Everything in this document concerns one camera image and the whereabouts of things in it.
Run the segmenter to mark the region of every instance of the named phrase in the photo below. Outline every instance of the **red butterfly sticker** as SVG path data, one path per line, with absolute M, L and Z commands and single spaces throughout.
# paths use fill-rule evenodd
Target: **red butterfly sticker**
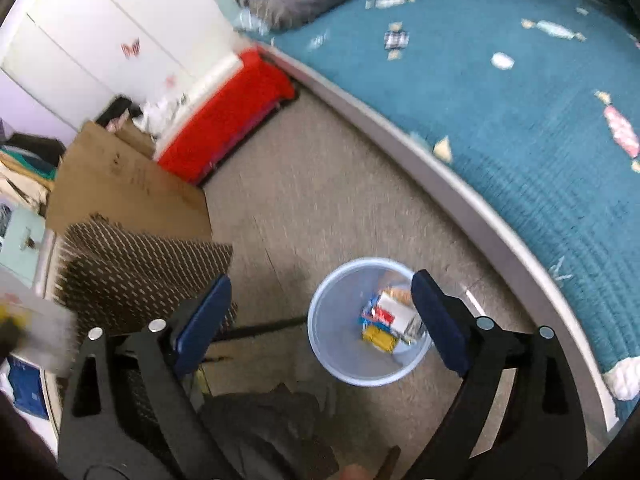
M 124 53 L 124 57 L 126 57 L 127 59 L 129 59 L 131 56 L 138 57 L 138 54 L 140 54 L 140 38 L 136 38 L 136 41 L 131 43 L 131 46 L 123 43 L 120 45 L 120 48 Z

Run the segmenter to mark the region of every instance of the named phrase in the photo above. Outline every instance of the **mint green drawer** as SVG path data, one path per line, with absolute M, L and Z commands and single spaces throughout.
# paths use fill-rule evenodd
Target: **mint green drawer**
M 0 265 L 9 269 L 27 286 L 33 284 L 44 230 L 43 217 L 18 207 L 14 209 L 4 234 Z

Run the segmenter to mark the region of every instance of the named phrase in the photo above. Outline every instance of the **cardboard box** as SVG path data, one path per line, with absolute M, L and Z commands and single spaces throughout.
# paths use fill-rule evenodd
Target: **cardboard box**
M 140 130 L 131 119 L 127 119 L 121 129 L 116 130 L 114 134 L 138 153 L 142 153 L 146 158 L 152 158 L 154 156 L 154 152 L 156 151 L 154 140 L 148 133 Z
M 100 214 L 133 232 L 211 240 L 202 190 L 95 123 L 85 123 L 66 150 L 55 183 L 46 227 L 57 234 Z

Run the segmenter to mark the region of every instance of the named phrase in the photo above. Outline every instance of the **gray floor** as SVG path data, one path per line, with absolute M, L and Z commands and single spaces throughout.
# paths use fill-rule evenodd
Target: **gray floor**
M 322 279 L 360 256 L 427 269 L 449 292 L 467 289 L 504 328 L 532 322 L 482 254 L 447 215 L 363 134 L 306 91 L 271 118 L 205 187 L 214 238 L 232 242 L 238 324 L 304 314 Z M 305 330 L 217 346 L 215 392 L 268 390 L 318 377 Z M 400 476 L 433 435 L 460 380 L 435 350 L 409 376 L 381 388 L 337 385 L 325 432 L 342 464 L 375 471 L 402 448 Z M 477 450 L 490 447 L 501 393 Z

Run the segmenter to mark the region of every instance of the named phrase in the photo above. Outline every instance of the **trash can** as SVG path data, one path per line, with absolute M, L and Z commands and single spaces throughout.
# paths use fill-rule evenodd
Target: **trash can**
M 307 330 L 311 348 L 326 370 L 345 383 L 382 386 L 413 370 L 431 347 L 425 333 L 412 345 L 398 343 L 392 354 L 362 340 L 360 313 L 380 289 L 411 287 L 414 272 L 384 258 L 361 258 L 338 267 L 311 300 Z

